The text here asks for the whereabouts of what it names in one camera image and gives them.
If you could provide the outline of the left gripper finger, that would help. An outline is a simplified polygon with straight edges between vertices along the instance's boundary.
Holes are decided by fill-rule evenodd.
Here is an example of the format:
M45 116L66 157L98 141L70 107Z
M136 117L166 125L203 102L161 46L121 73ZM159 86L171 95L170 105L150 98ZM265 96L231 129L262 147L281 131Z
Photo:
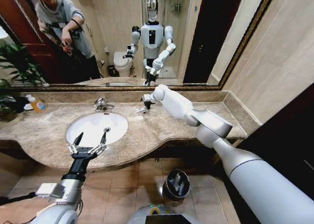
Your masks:
M69 151L70 151L70 154L78 154L78 145L81 141L83 137L83 132L80 133L74 140L74 142L72 144L69 144L68 147L69 147Z
M90 150L90 154L91 155L93 155L93 154L100 155L106 149L106 144L105 143L106 143L106 132L104 132L99 145L96 146L96 147L93 147Z

